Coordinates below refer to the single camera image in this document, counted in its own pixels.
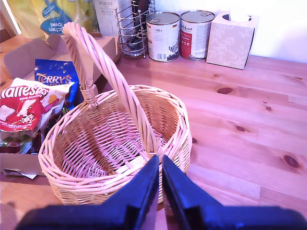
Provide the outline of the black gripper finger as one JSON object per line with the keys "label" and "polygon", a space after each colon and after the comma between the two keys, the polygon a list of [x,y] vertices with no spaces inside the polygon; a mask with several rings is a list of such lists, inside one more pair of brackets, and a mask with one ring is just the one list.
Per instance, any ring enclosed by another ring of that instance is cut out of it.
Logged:
{"label": "black gripper finger", "polygon": [[206,206],[220,206],[216,199],[203,191],[166,155],[162,160],[163,188],[175,220],[181,230],[208,230]]}
{"label": "black gripper finger", "polygon": [[159,160],[153,156],[132,180],[103,204],[104,230],[153,230],[159,190]]}

